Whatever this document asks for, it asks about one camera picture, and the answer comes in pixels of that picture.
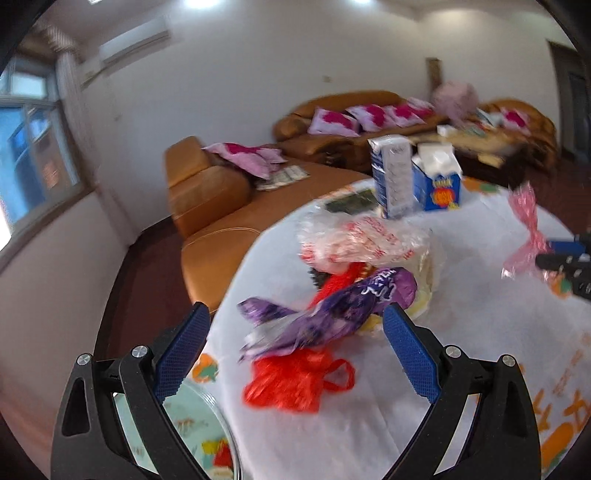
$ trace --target red plastic bag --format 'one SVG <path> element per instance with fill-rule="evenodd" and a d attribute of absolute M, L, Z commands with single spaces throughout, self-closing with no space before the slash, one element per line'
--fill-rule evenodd
<path fill-rule="evenodd" d="M 366 264 L 354 262 L 349 265 L 347 271 L 342 275 L 331 275 L 320 291 L 312 299 L 308 305 L 308 308 L 310 309 L 315 305 L 318 305 L 322 300 L 330 297 L 334 292 L 342 290 L 349 285 L 353 285 L 355 280 L 357 280 L 363 274 L 363 270 L 365 268 Z"/>
<path fill-rule="evenodd" d="M 345 367 L 348 380 L 337 385 L 325 376 Z M 347 360 L 333 360 L 328 349 L 296 350 L 287 356 L 270 356 L 252 363 L 254 380 L 242 394 L 251 407 L 275 407 L 305 413 L 318 413 L 324 390 L 344 392 L 355 386 L 355 369 Z"/>

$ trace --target door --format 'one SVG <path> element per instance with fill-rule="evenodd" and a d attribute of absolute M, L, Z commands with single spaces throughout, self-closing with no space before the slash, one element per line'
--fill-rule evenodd
<path fill-rule="evenodd" d="M 560 140 L 563 154 L 578 163 L 591 159 L 591 117 L 588 82 L 578 52 L 549 42 L 560 98 Z"/>

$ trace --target ceiling light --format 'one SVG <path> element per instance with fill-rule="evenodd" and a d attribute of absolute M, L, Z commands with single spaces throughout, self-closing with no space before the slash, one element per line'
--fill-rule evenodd
<path fill-rule="evenodd" d="M 194 8 L 194 9 L 205 9 L 205 8 L 211 8 L 211 7 L 215 7 L 220 0 L 184 0 L 185 1 L 185 6 L 188 8 Z"/>

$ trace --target metal screw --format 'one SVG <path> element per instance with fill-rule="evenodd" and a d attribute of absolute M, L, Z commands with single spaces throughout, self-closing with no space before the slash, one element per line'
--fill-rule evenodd
<path fill-rule="evenodd" d="M 458 358 L 462 354 L 462 351 L 457 346 L 450 345 L 445 349 L 445 353 L 452 358 Z"/>
<path fill-rule="evenodd" d="M 78 365 L 86 365 L 86 364 L 88 364 L 88 362 L 90 362 L 90 360 L 91 360 L 90 355 L 88 353 L 83 353 L 82 355 L 80 355 L 78 357 L 78 360 L 76 360 L 76 363 Z"/>
<path fill-rule="evenodd" d="M 508 367 L 514 367 L 517 362 L 515 362 L 515 359 L 511 355 L 504 355 L 503 363 Z"/>
<path fill-rule="evenodd" d="M 131 351 L 131 355 L 133 355 L 136 358 L 142 358 L 146 355 L 146 353 L 148 353 L 148 347 L 144 345 L 138 345 Z"/>

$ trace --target orange fruit print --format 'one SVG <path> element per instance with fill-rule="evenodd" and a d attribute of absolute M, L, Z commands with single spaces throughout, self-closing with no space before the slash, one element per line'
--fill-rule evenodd
<path fill-rule="evenodd" d="M 433 203 L 438 207 L 448 207 L 456 201 L 456 194 L 452 189 L 435 189 L 432 194 Z"/>

